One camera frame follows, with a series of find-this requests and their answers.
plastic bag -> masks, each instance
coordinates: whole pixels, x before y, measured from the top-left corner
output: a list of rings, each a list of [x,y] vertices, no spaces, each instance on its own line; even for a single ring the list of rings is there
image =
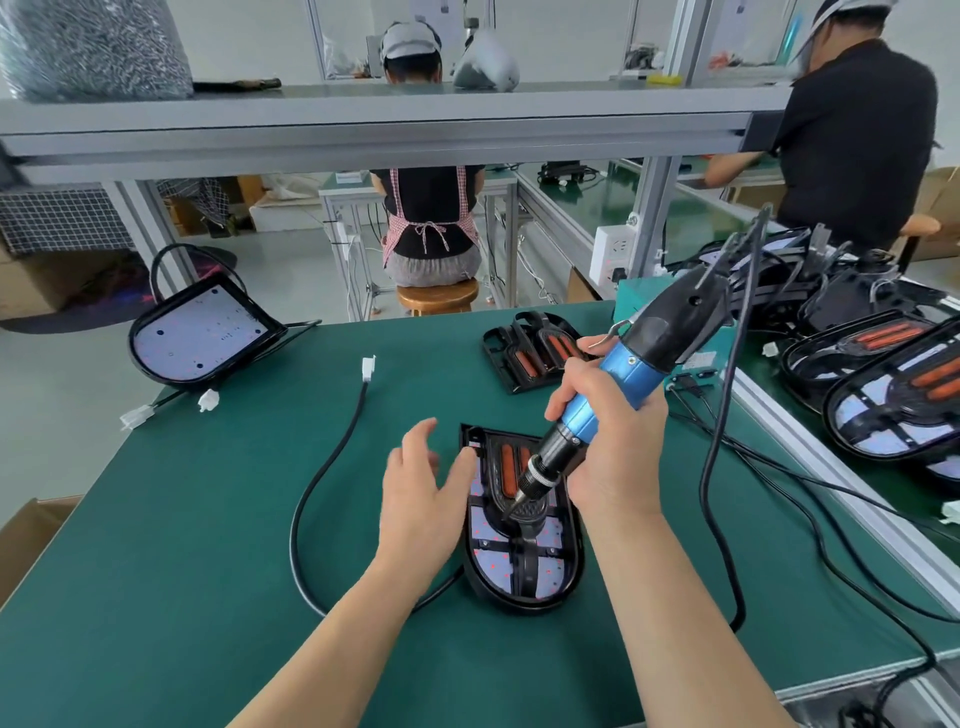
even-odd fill
[[[28,101],[193,93],[165,0],[0,0],[0,68]]]

green workbench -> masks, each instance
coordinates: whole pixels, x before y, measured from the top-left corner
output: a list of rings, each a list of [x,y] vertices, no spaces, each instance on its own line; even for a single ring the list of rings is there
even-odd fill
[[[611,303],[556,310],[584,334],[606,330],[612,316]],[[512,315],[320,327],[232,378],[215,411],[201,415],[182,398],[139,427],[0,612],[3,724],[223,728],[317,624],[290,575],[290,518],[347,426],[361,358],[377,356],[366,410],[300,529],[307,578],[326,604],[373,556],[387,453],[413,423],[439,417],[431,444],[445,463],[460,423],[546,430],[548,391],[508,396],[480,348],[482,333]],[[737,405],[729,428],[792,462]],[[667,518],[729,615],[726,576],[696,495],[707,441],[671,422],[666,443]],[[712,501],[748,604],[740,637],[774,689],[918,657],[896,626],[828,576],[806,523],[726,451]],[[838,503],[831,508],[891,588],[937,609]],[[852,572],[836,540],[828,542]],[[904,618],[938,652],[960,648],[954,627]],[[577,592],[548,615],[506,616],[462,580],[412,616],[363,725],[613,728],[640,719],[590,553]]]
[[[537,165],[524,165],[520,173],[528,180],[535,180],[537,170]],[[635,171],[617,166],[600,182],[569,185],[567,190],[551,185],[541,185],[540,189],[592,236],[601,225],[622,225],[626,222],[633,210],[638,184],[639,176]],[[732,232],[744,230],[746,223],[681,190],[670,205],[666,228],[666,258],[667,262],[672,263],[694,255],[710,240],[722,240]],[[960,497],[946,490],[922,486],[916,473],[878,465],[836,447],[821,425],[820,418],[800,405],[780,384],[777,359],[760,355],[759,350],[767,340],[761,334],[751,337],[751,344],[739,362],[740,368],[891,505],[908,516],[939,518],[944,502]],[[960,564],[960,545],[935,535],[926,535],[949,558]]]

power cord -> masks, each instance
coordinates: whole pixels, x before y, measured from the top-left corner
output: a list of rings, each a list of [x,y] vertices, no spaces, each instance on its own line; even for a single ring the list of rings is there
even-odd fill
[[[294,583],[297,585],[297,590],[300,592],[300,596],[303,597],[303,601],[309,605],[310,609],[320,616],[320,619],[326,617],[327,610],[321,605],[320,601],[313,595],[309,585],[307,585],[306,579],[303,577],[303,568],[300,564],[300,552],[298,549],[300,517],[303,515],[303,508],[306,506],[306,502],[310,499],[310,495],[313,493],[314,488],[317,487],[317,483],[321,481],[324,475],[326,475],[326,472],[330,470],[330,467],[333,465],[333,463],[335,463],[337,458],[340,457],[340,453],[344,451],[344,448],[347,446],[347,442],[349,442],[350,437],[353,435],[353,430],[357,427],[357,422],[360,420],[360,413],[363,411],[363,405],[367,400],[367,388],[370,386],[371,379],[373,379],[373,368],[375,361],[376,357],[365,358],[363,360],[363,384],[360,386],[360,395],[357,398],[356,408],[353,410],[353,417],[350,418],[349,425],[347,425],[347,430],[344,432],[343,437],[340,438],[340,442],[337,443],[337,447],[334,448],[333,452],[330,453],[329,457],[326,458],[326,461],[320,466],[320,469],[314,473],[314,476],[307,484],[306,490],[303,491],[303,495],[300,496],[300,501],[297,503],[297,508],[294,511],[294,518],[290,523],[290,571],[294,575]],[[457,579],[463,575],[464,567],[460,566],[446,579],[444,579],[444,581],[442,581],[436,589],[434,589],[428,595],[421,597],[414,606],[412,614],[419,612],[427,604],[430,604],[439,598],[444,592],[446,592],[446,590],[453,586]]]
[[[727,537],[724,536],[720,524],[713,515],[713,509],[710,507],[709,488],[710,477],[713,475],[713,467],[716,465],[717,455],[720,452],[724,428],[727,426],[727,416],[730,414],[731,402],[733,399],[733,375],[736,367],[736,361],[743,351],[743,344],[747,339],[747,322],[750,321],[750,312],[754,307],[756,297],[756,288],[760,278],[760,250],[763,248],[762,234],[752,236],[750,268],[747,273],[747,287],[744,290],[743,310],[740,313],[740,325],[736,328],[736,334],[733,336],[733,344],[730,349],[730,358],[728,360],[728,371],[730,375],[724,379],[723,388],[720,391],[720,410],[717,413],[716,429],[710,439],[710,446],[707,451],[707,458],[704,460],[704,469],[700,475],[700,510],[704,514],[704,521],[707,523],[713,540],[720,550],[720,556],[723,559],[724,569],[727,571],[727,579],[730,581],[730,589],[733,593],[733,602],[736,605],[736,611],[733,619],[730,621],[730,629],[736,633],[747,620],[747,602],[743,596],[743,589],[740,586],[740,578],[736,573],[736,564],[733,562],[733,555],[730,551],[730,545],[727,543]]]
[[[160,262],[163,260],[165,255],[168,255],[177,249],[183,249],[189,253],[193,253],[194,255],[200,255],[208,260],[212,260],[214,263],[227,271],[227,273],[229,273],[230,276],[237,281],[237,284],[240,286],[243,292],[247,293],[247,284],[242,278],[240,278],[239,275],[237,275],[237,272],[233,270],[231,266],[227,265],[227,263],[219,255],[216,255],[205,248],[201,248],[199,245],[194,245],[193,243],[171,243],[167,247],[160,249],[157,254],[154,255],[154,259],[150,262],[150,292],[153,295],[156,303],[163,303],[166,300],[163,294],[160,293],[159,285],[157,285],[157,275],[160,271]]]
[[[710,425],[708,425],[703,421],[703,419],[693,410],[693,408],[681,396],[680,391],[675,389],[673,390],[673,393],[675,394],[677,399],[684,405],[687,412],[689,412],[690,414],[689,418],[684,418],[681,416],[680,419],[689,420],[694,424],[698,425],[707,434],[715,436],[716,429],[714,427],[710,427]],[[700,399],[703,402],[707,410],[712,415],[713,414],[712,408],[710,407],[709,401],[707,400],[707,398],[703,395],[703,392],[702,391],[694,392],[694,394],[698,397],[698,399]],[[671,413],[671,416],[676,417],[677,415],[676,413]],[[804,490],[807,496],[810,497],[816,503],[817,508],[820,510],[823,516],[827,519],[830,527],[833,529],[837,537],[840,539],[840,542],[843,545],[844,549],[848,552],[853,562],[856,564],[857,568],[864,574],[864,576],[866,576],[868,582],[872,586],[874,586],[876,589],[878,589],[879,591],[883,592],[885,595],[892,598],[897,603],[906,607],[907,609],[915,612],[916,614],[927,617],[929,619],[937,619],[938,621],[944,621],[944,622],[954,623],[954,624],[960,623],[960,619],[936,614],[934,612],[930,612],[925,608],[912,603],[908,599],[904,598],[903,596],[897,594],[895,591],[890,589],[890,587],[888,587],[885,583],[883,583],[879,579],[879,577],[876,576],[876,574],[866,565],[863,558],[856,551],[850,538],[847,536],[846,532],[841,527],[839,521],[836,519],[833,513],[827,508],[827,506],[820,499],[820,497],[813,492],[813,490],[809,487],[809,485],[807,485],[807,482],[815,482],[817,484],[822,484],[822,485],[829,485],[829,484],[827,484],[825,481],[819,481],[816,478],[804,477],[800,473],[794,473],[783,466],[779,466],[779,464],[770,462],[769,458],[767,458],[766,456],[757,457],[759,453],[756,453],[754,450],[751,450],[750,448],[743,446],[742,444],[738,443],[732,438],[730,438],[730,440],[732,440],[732,442],[727,442],[726,444],[729,446],[732,446],[732,449],[736,453],[736,455],[740,458],[741,461],[744,462],[744,464],[751,470],[751,472],[754,473],[757,479],[759,479],[760,482],[766,485],[768,488],[774,490],[780,496],[787,499],[792,505],[794,505],[798,510],[800,510],[803,513],[803,515],[807,518],[814,532],[814,537],[817,545],[817,552],[820,556],[821,561],[830,570],[830,572],[833,573],[834,576],[840,579],[848,587],[850,587],[859,595],[861,595],[864,599],[869,601],[885,617],[887,617],[888,619],[893,621],[898,627],[900,627],[900,629],[902,629],[914,642],[917,643],[917,645],[921,648],[921,651],[924,653],[924,661],[920,665],[915,667],[909,667],[899,672],[881,687],[873,707],[868,707],[858,702],[852,703],[851,705],[843,708],[840,711],[840,714],[838,716],[840,721],[839,724],[842,727],[845,727],[847,725],[847,719],[850,719],[853,721],[854,728],[858,728],[859,726],[863,726],[863,728],[868,728],[870,726],[880,726],[880,725],[893,728],[893,724],[889,720],[887,720],[883,715],[884,709],[886,707],[887,702],[890,699],[890,696],[901,685],[905,684],[909,680],[912,680],[913,678],[918,677],[928,672],[929,670],[933,669],[934,667],[936,667],[937,665],[936,654],[933,652],[933,649],[930,647],[930,645],[915,630],[913,630],[908,624],[906,624],[898,615],[892,612],[885,604],[879,601],[879,599],[877,599],[875,596],[871,595],[870,593],[866,592],[862,587],[860,587],[858,584],[853,582],[845,573],[839,570],[839,568],[832,562],[832,560],[828,556],[823,532],[821,530],[820,524],[816,520],[816,517],[810,512],[810,510],[805,505],[803,505],[791,494],[783,490],[781,486],[778,485],[766,473],[763,473],[755,465],[755,463],[753,462],[753,459],[756,459],[759,462],[762,462],[764,465],[768,465],[770,467],[776,467],[777,470],[785,472],[792,477],[792,479]],[[835,489],[841,490],[846,493],[852,493],[852,495],[857,495],[859,497],[862,497],[865,501],[872,503],[872,505],[882,507],[883,510],[892,512],[896,515],[900,515],[900,514],[897,514],[896,511],[894,511],[892,508],[882,506],[882,504],[877,503],[871,498],[863,497],[860,494],[856,494],[850,491],[849,489],[840,488],[839,486],[831,486],[831,487],[834,487]],[[934,529],[934,530],[938,533],[941,533],[942,535],[945,535],[945,536],[947,535],[947,534],[944,534],[942,531],[940,531],[940,529]]]

worker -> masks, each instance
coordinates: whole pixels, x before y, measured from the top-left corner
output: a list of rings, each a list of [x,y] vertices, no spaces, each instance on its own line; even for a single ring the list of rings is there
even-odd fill
[[[880,38],[896,3],[824,3],[798,56],[803,75],[774,145],[786,182],[778,222],[824,223],[858,255],[889,250],[900,236],[934,144],[933,73]],[[726,186],[761,156],[714,157],[707,186]]]
[[[391,84],[438,84],[444,76],[440,37],[426,23],[395,23],[380,58]],[[484,184],[483,165],[373,169],[389,227],[383,264],[397,285],[450,285],[480,270],[480,235],[471,210]]]
[[[578,345],[593,351],[588,347],[600,338]],[[571,358],[547,419],[559,418],[577,393],[587,398],[599,429],[567,488],[607,586],[647,725],[796,728],[660,510],[662,389],[637,412],[610,375]],[[436,458],[427,446],[435,425],[414,426],[390,453],[380,543],[366,572],[228,728],[360,722],[403,622],[460,543],[476,459],[462,449],[438,491]],[[515,662],[522,658],[518,653]],[[522,685],[522,670],[515,673]]]

gray pants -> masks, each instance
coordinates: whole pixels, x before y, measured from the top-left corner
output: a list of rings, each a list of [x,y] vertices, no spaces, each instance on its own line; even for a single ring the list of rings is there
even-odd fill
[[[440,258],[404,257],[393,253],[387,259],[387,274],[396,285],[404,287],[452,285],[474,278],[482,261],[480,249],[475,245],[465,253]]]

